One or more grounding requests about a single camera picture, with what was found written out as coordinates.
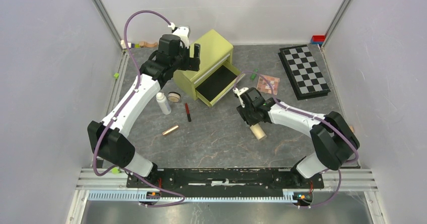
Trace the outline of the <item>green metal drawer box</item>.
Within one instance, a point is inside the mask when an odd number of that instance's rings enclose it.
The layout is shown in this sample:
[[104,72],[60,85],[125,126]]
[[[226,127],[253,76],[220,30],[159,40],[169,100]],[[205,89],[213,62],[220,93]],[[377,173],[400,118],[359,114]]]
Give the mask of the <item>green metal drawer box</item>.
[[199,71],[178,70],[173,81],[193,100],[212,107],[243,77],[233,65],[233,45],[216,30],[211,29],[191,46],[195,44],[200,45]]

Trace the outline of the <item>white plastic bottle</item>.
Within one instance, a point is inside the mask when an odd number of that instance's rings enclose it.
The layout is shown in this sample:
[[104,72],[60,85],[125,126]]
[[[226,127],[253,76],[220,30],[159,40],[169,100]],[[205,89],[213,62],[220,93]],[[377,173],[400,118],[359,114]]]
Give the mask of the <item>white plastic bottle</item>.
[[169,115],[171,113],[171,107],[170,107],[168,99],[164,93],[158,92],[156,94],[156,101],[157,101],[161,111],[163,112],[163,114]]

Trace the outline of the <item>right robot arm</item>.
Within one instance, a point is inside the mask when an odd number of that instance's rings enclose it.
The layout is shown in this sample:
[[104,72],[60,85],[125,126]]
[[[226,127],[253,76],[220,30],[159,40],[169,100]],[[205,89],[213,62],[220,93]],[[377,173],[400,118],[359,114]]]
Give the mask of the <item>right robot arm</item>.
[[234,88],[233,92],[240,101],[237,111],[258,140],[266,136],[260,122],[289,127],[312,140],[314,153],[292,167],[294,186],[303,188],[314,175],[357,161],[360,143],[339,113],[311,113],[275,98],[266,100],[256,88]]

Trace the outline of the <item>red blue blocks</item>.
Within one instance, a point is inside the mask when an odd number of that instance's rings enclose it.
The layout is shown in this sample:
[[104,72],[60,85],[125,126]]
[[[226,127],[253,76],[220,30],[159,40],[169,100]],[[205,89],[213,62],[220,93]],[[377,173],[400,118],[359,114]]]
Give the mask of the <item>red blue blocks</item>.
[[310,43],[322,45],[324,43],[324,41],[325,41],[325,35],[313,35],[311,37]]

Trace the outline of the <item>green cube on rail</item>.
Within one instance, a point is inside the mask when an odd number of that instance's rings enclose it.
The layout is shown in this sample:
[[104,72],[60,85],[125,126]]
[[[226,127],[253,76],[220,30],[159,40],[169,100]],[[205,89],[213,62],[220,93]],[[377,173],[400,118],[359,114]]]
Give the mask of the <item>green cube on rail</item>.
[[111,169],[111,173],[112,174],[120,174],[121,170],[119,168],[115,167],[115,168]]

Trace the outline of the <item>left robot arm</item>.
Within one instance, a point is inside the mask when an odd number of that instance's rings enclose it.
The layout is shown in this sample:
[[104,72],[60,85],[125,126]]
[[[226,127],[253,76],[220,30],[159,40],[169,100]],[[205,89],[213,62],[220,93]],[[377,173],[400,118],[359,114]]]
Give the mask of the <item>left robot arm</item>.
[[110,163],[139,175],[145,187],[158,182],[156,165],[136,152],[127,139],[136,119],[177,70],[199,71],[200,44],[186,46],[177,35],[165,34],[158,49],[139,68],[135,81],[118,105],[102,121],[88,125],[94,159]]

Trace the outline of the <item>black white checkerboard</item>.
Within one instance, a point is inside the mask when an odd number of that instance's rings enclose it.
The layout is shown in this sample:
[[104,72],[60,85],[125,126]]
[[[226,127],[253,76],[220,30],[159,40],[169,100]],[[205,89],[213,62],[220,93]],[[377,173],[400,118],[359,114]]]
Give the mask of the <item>black white checkerboard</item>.
[[278,55],[298,100],[329,94],[330,88],[308,45],[281,48]]

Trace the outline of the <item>red black lip pencil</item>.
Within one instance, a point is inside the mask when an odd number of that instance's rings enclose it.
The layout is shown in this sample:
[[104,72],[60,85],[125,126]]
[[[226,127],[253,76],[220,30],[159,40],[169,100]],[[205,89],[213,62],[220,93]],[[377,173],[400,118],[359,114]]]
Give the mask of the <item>red black lip pencil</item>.
[[191,115],[190,115],[190,111],[189,111],[188,104],[187,104],[187,103],[185,103],[185,104],[184,104],[184,106],[185,106],[185,111],[186,111],[187,120],[188,120],[188,122],[191,122],[192,120],[191,120]]

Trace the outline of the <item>rose gold lipstick tube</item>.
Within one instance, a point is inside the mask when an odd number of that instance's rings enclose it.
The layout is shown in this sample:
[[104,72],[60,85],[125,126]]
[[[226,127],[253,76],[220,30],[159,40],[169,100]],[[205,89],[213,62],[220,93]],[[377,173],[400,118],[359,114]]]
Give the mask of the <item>rose gold lipstick tube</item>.
[[162,132],[162,135],[163,136],[168,135],[168,134],[172,133],[173,131],[177,130],[178,128],[179,128],[179,126],[175,125],[169,129],[165,130],[164,132]]

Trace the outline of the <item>pink eyeshadow palette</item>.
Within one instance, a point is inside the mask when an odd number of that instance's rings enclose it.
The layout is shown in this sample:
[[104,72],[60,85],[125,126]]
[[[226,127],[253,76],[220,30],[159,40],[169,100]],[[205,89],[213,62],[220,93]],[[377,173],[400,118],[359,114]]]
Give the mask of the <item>pink eyeshadow palette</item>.
[[257,90],[267,94],[277,95],[280,78],[261,75],[258,77]]

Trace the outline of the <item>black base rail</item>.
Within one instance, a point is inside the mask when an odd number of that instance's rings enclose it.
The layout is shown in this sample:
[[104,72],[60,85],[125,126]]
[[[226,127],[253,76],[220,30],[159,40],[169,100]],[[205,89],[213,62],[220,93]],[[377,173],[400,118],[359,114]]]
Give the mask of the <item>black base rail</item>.
[[284,189],[322,189],[321,174],[310,179],[289,168],[164,168],[147,181],[191,197],[281,197]]

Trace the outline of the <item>round powder jar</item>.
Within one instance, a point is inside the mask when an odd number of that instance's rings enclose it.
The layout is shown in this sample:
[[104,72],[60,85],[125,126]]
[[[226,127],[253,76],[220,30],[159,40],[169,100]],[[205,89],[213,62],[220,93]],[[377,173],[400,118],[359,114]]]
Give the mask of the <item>round powder jar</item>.
[[180,103],[181,102],[181,95],[177,92],[169,92],[167,95],[167,99],[173,103]]

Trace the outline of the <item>wooden toy blocks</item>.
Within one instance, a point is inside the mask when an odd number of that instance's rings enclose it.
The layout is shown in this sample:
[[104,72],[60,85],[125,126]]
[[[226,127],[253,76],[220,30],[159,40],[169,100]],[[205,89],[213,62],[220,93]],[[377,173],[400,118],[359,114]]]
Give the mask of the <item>wooden toy blocks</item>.
[[127,49],[127,48],[154,48],[154,47],[158,47],[158,42],[148,43],[145,41],[140,41],[139,43],[131,43],[131,42],[126,43],[125,40],[122,39],[120,41],[120,45],[123,49]]

